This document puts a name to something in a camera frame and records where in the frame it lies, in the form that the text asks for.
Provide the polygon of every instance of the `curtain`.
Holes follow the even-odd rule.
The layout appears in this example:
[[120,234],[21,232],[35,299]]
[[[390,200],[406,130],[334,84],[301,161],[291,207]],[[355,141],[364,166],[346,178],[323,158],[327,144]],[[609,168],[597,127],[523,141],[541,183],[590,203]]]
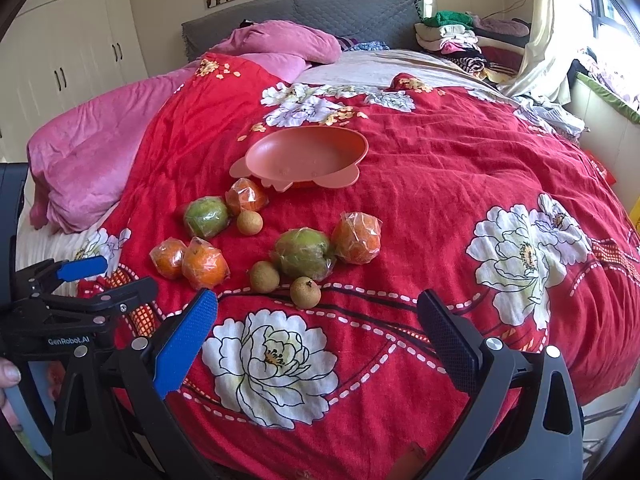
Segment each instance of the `curtain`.
[[503,94],[530,93],[561,105],[571,100],[566,73],[580,48],[574,25],[576,9],[577,0],[534,0],[531,40],[517,78],[499,87]]

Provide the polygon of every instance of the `white wardrobe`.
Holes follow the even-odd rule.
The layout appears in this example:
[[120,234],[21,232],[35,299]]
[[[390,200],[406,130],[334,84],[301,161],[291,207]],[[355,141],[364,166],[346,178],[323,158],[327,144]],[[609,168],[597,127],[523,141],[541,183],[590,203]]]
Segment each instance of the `white wardrobe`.
[[43,124],[146,77],[129,0],[27,0],[0,42],[0,160],[26,161]]

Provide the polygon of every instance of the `gray headboard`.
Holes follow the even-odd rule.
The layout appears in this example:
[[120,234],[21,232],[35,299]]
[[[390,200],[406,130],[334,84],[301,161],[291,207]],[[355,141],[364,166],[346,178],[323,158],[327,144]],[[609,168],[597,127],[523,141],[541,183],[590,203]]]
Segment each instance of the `gray headboard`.
[[189,61],[227,38],[242,20],[290,20],[334,36],[384,41],[417,50],[414,23],[420,0],[254,0],[182,24]]

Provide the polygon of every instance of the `pink plastic bowl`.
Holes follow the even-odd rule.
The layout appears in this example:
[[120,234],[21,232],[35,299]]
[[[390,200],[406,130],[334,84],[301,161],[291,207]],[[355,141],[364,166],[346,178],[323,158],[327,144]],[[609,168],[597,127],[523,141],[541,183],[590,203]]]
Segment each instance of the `pink plastic bowl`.
[[355,184],[357,164],[369,143],[360,133],[337,126],[284,128],[256,142],[229,170],[233,178],[256,176],[264,187],[286,191],[294,184],[340,188]]

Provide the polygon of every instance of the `plastic-wrapped orange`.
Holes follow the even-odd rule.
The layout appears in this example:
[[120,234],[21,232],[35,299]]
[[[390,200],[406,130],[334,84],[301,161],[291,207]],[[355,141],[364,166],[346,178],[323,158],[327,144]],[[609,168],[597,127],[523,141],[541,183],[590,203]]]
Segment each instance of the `plastic-wrapped orange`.
[[177,280],[182,276],[182,258],[186,250],[187,246],[182,240],[167,238],[151,249],[149,256],[160,276],[168,280]]
[[348,264],[368,264],[380,254],[380,225],[366,213],[342,213],[331,235],[335,254]]
[[240,178],[225,193],[226,206],[234,216],[242,211],[260,211],[269,203],[264,190],[248,178]]
[[184,253],[182,274],[195,290],[213,288],[231,275],[220,249],[198,237],[193,237]]

